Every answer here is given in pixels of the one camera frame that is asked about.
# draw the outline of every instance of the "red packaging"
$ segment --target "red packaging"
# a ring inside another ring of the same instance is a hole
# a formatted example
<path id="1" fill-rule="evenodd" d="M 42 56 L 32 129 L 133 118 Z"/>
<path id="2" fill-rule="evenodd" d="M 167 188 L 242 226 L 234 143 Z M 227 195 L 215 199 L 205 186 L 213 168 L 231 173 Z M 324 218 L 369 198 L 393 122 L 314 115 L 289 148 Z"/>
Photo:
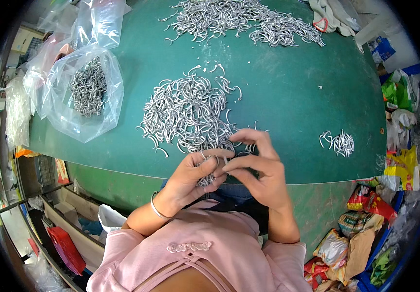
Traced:
<path id="1" fill-rule="evenodd" d="M 324 283 L 328 280 L 327 274 L 324 272 L 320 272 L 317 274 L 310 274 L 306 271 L 304 271 L 304 279 L 306 282 L 312 286 L 312 290 L 317 289 L 318 285 Z"/>
<path id="2" fill-rule="evenodd" d="M 362 197 L 362 206 L 366 212 L 384 216 L 390 223 L 388 226 L 391 226 L 398 216 L 397 212 L 374 191 L 370 191 Z"/>
<path id="3" fill-rule="evenodd" d="M 320 272 L 326 272 L 330 267 L 322 261 L 318 256 L 312 258 L 304 265 L 304 271 L 310 274 L 317 274 Z"/>
<path id="4" fill-rule="evenodd" d="M 353 194 L 349 198 L 347 202 L 347 208 L 349 210 L 361 212 L 363 210 L 362 201 L 363 196 L 369 193 L 370 188 L 365 185 L 358 185 L 356 189 L 353 191 Z"/>

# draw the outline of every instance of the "metal rod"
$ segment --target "metal rod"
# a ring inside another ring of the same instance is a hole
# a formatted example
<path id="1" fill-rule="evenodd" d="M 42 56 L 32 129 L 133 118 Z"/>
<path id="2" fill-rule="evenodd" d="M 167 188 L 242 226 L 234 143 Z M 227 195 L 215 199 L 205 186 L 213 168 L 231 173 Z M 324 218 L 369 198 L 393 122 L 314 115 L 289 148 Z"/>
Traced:
<path id="1" fill-rule="evenodd" d="M 39 194 L 38 196 L 43 196 L 43 195 L 49 194 L 49 193 L 51 193 L 51 192 L 54 192 L 54 191 L 57 191 L 57 190 L 61 189 L 63 186 L 68 186 L 68 185 L 71 185 L 71 184 L 72 184 L 72 182 L 67 183 L 67 184 L 62 184 L 62 185 L 56 186 L 54 189 L 49 190 L 49 191 L 47 191 L 47 192 L 43 192 L 43 193 Z M 18 205 L 21 205 L 21 204 L 26 203 L 26 202 L 28 202 L 28 199 L 29 199 L 29 198 L 26 198 L 26 199 L 24 199 L 24 200 L 21 200 L 21 201 L 18 201 L 18 202 L 16 202 L 16 203 L 14 203 L 14 204 L 10 204 L 10 205 L 8 205 L 7 207 L 2 208 L 2 209 L 0 210 L 0 213 L 3 213 L 3 212 L 5 212 L 5 211 L 7 211 L 7 210 L 12 209 L 13 207 L 17 207 Z"/>

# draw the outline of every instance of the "green workbench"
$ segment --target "green workbench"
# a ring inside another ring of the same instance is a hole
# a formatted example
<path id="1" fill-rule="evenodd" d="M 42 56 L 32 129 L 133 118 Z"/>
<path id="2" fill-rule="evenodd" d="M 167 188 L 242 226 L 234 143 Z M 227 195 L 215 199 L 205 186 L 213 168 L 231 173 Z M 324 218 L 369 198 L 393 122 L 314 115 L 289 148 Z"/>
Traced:
<path id="1" fill-rule="evenodd" d="M 242 89 L 228 95 L 230 122 L 270 130 L 273 145 L 286 169 L 287 184 L 312 184 L 369 178 L 383 173 L 377 159 L 386 151 L 382 92 L 372 57 L 361 53 L 352 37 L 324 34 L 326 46 L 307 44 L 295 35 L 299 47 L 254 45 L 247 33 L 236 38 L 235 30 L 211 39 L 209 46 L 192 42 L 185 34 L 169 45 L 164 38 L 167 22 L 174 13 L 169 5 L 178 0 L 127 1 L 132 11 L 124 16 L 120 46 L 113 49 L 122 68 L 125 96 L 119 124 L 88 143 L 81 143 L 56 131 L 47 119 L 32 119 L 30 149 L 77 164 L 146 177 L 169 178 L 184 154 L 176 145 L 161 143 L 169 157 L 153 142 L 142 138 L 135 126 L 143 119 L 143 106 L 163 79 L 178 79 L 182 72 L 200 64 L 213 69 L 217 60 L 226 70 L 231 86 Z M 307 4 L 295 0 L 262 1 L 271 9 L 292 12 L 312 21 Z M 215 73 L 199 76 L 213 80 Z M 354 138 L 354 153 L 348 158 L 323 149 L 319 135 L 341 129 Z"/>

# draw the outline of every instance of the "pink shirt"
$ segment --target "pink shirt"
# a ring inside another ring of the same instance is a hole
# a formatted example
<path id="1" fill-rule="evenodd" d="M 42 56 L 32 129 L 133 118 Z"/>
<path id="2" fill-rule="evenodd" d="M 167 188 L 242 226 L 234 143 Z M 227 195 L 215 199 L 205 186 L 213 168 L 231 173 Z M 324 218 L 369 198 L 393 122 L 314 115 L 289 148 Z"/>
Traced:
<path id="1" fill-rule="evenodd" d="M 190 266 L 207 276 L 220 291 L 229 291 L 204 264 L 208 260 L 236 291 L 312 291 L 304 280 L 304 243 L 257 241 L 259 226 L 245 213 L 197 209 L 214 202 L 202 201 L 181 210 L 174 219 L 144 238 L 131 229 L 108 233 L 103 261 L 90 277 L 87 291 L 132 291 L 164 266 L 176 263 L 149 280 L 149 291 L 165 278 Z M 185 251 L 176 251 L 186 246 Z M 192 243 L 197 248 L 192 250 Z"/>

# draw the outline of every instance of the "silver bangle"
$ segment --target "silver bangle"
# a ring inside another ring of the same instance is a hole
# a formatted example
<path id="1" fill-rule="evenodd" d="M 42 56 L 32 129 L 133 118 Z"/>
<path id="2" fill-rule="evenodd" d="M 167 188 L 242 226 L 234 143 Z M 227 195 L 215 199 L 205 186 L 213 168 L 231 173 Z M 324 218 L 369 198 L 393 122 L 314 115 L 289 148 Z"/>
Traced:
<path id="1" fill-rule="evenodd" d="M 161 219 L 165 219 L 165 220 L 169 220 L 172 217 L 166 217 L 165 215 L 163 215 L 162 213 L 158 212 L 158 210 L 156 209 L 155 205 L 153 204 L 153 198 L 155 197 L 155 195 L 158 194 L 157 191 L 154 191 L 152 196 L 150 197 L 150 205 L 152 205 L 152 209 L 155 212 L 155 214 L 157 214 Z"/>

